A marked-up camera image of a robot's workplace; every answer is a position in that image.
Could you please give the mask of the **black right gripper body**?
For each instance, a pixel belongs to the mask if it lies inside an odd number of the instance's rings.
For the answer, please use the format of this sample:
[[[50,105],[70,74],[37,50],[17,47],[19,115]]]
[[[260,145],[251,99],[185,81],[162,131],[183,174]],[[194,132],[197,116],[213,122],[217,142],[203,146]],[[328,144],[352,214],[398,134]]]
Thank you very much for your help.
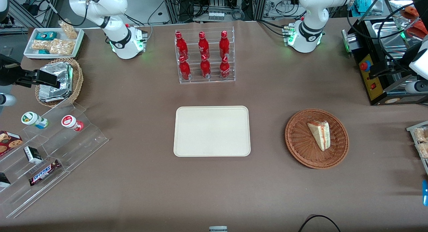
[[[20,78],[20,63],[10,57],[0,54],[0,85],[18,85]]]

